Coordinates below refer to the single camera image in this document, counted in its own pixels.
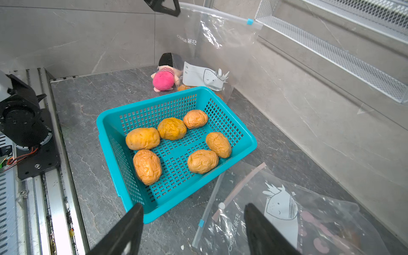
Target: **blue plastic basket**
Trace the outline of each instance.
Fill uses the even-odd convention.
[[[206,112],[208,123],[201,128],[188,129],[182,139],[161,139],[152,152],[160,158],[162,175],[153,185],[144,185],[136,177],[133,166],[135,151],[126,146],[127,133],[139,127],[157,128],[164,118],[183,119],[188,111],[194,109]],[[136,203],[143,205],[145,224],[176,206],[257,147],[255,137],[242,121],[206,87],[187,89],[104,111],[98,116],[96,124],[116,192],[126,211]],[[190,172],[187,166],[189,155],[196,150],[209,150],[205,138],[215,131],[228,138],[232,146],[231,156],[220,159],[218,166],[206,174]]]

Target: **white sticker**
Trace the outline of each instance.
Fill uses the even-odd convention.
[[[187,86],[206,86],[212,90],[222,90],[228,74],[222,75],[221,69],[218,72],[205,67],[197,67],[184,62],[183,83]]]

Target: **red wire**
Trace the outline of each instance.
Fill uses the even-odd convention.
[[[30,156],[30,155],[36,153],[37,151],[38,151],[38,147],[37,147],[35,150],[34,150],[34,148],[31,148],[31,152],[30,152],[30,153],[27,153],[27,154],[18,156],[18,157],[16,157],[15,159],[13,159],[12,157],[9,158],[9,159],[7,160],[7,165],[10,165],[10,167],[7,168],[6,170],[2,171],[2,173],[4,173],[5,171],[9,170],[9,169],[12,168],[13,166],[16,166],[18,163],[20,163],[21,161],[25,160],[28,156]]]
[[[13,158],[11,157],[11,158],[9,158],[9,159],[7,160],[7,165],[12,165],[12,164],[14,163],[14,161],[16,161],[16,160],[17,160],[17,162],[20,162],[21,160],[23,160],[23,159],[27,158],[28,156],[32,155],[33,153],[37,152],[37,150],[38,150],[38,148],[36,148],[35,150],[34,150],[34,148],[31,148],[31,152],[30,152],[30,153],[27,153],[27,154],[18,156],[18,157],[16,157],[15,159],[13,159]]]

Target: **stuffed toy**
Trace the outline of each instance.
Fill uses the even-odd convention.
[[[152,74],[154,91],[172,90],[173,85],[180,85],[180,76],[182,72],[173,68],[172,53],[165,53],[159,60],[159,71]]]

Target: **wall tile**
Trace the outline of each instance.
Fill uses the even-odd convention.
[[[45,67],[59,78],[154,64],[154,14],[1,7],[0,16],[3,71]]]
[[[214,7],[244,19],[254,19],[260,2],[261,0],[215,0]]]
[[[143,0],[0,0],[1,6],[154,13]]]

